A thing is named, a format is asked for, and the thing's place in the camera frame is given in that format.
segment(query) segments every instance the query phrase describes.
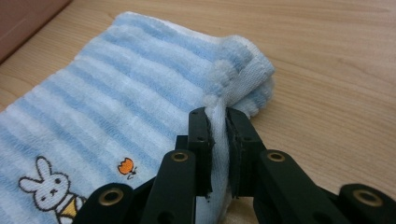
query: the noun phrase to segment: wooden table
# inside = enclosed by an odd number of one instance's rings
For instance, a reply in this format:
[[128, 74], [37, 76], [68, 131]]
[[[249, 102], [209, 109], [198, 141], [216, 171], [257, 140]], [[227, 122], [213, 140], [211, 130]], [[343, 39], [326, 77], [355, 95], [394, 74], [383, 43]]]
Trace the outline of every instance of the wooden table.
[[[209, 35], [242, 35], [276, 68], [273, 101], [252, 122], [320, 186], [361, 182], [396, 199], [395, 1], [74, 0], [0, 65], [0, 110], [70, 63], [122, 11]], [[224, 223], [256, 223], [251, 200]]]

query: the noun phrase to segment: embroidery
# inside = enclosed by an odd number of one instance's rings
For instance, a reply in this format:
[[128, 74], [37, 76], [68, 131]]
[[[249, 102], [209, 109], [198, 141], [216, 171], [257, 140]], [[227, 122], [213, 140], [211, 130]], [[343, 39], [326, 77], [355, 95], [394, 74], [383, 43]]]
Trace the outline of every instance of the embroidery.
[[38, 210], [54, 211], [59, 223], [71, 223], [86, 199], [69, 191], [68, 176], [53, 173], [52, 166], [45, 157], [36, 159], [35, 168], [39, 178], [22, 177], [19, 181], [20, 188], [27, 193], [33, 193]]
[[132, 179], [136, 174], [136, 168], [137, 166], [134, 167], [134, 162], [131, 159], [125, 158], [119, 165], [119, 172], [122, 175], [128, 175], [127, 179]]

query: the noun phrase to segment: rabbit ear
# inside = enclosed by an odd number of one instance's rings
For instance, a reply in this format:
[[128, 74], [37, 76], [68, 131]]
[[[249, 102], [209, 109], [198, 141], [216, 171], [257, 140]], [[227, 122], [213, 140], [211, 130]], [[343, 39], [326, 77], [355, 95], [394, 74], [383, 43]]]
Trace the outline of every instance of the rabbit ear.
[[51, 175], [50, 162], [45, 157], [38, 157], [36, 161], [37, 171], [41, 179], [46, 179]]
[[20, 187], [23, 191], [32, 193], [40, 188], [41, 182], [29, 177], [22, 177], [20, 179]]

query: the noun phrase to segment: towel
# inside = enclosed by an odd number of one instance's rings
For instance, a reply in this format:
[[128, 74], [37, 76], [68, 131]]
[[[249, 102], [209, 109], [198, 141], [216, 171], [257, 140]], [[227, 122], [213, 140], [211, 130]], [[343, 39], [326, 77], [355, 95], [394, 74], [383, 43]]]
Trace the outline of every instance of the towel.
[[210, 198], [197, 223], [229, 202], [225, 108], [248, 116], [272, 95], [274, 68], [245, 38], [120, 14], [64, 69], [0, 114], [2, 223], [70, 223], [96, 189], [154, 177], [189, 112], [205, 107], [216, 144]]

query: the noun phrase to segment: terry cloth fabric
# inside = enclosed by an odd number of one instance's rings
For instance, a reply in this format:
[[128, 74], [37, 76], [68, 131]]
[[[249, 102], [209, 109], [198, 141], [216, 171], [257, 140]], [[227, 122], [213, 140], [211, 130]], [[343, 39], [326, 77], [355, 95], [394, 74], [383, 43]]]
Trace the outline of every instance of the terry cloth fabric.
[[111, 182], [157, 174], [188, 115], [212, 123], [213, 193], [197, 223], [226, 207], [225, 107], [252, 116], [271, 97], [273, 66], [248, 40], [203, 35], [132, 12], [119, 15], [66, 68], [0, 114], [2, 223], [68, 223]]

